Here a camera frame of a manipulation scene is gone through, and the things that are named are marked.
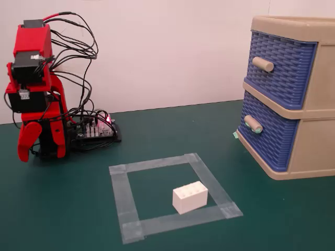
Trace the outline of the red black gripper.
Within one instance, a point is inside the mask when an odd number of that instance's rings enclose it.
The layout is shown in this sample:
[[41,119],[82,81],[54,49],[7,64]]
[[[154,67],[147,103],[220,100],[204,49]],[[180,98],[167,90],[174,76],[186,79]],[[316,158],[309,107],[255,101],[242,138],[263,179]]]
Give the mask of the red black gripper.
[[38,140],[41,155],[55,155],[63,158],[66,153],[65,136],[62,121],[51,121],[58,118],[59,111],[27,112],[21,114],[23,125],[20,128],[17,153],[22,162],[28,162],[29,149]]

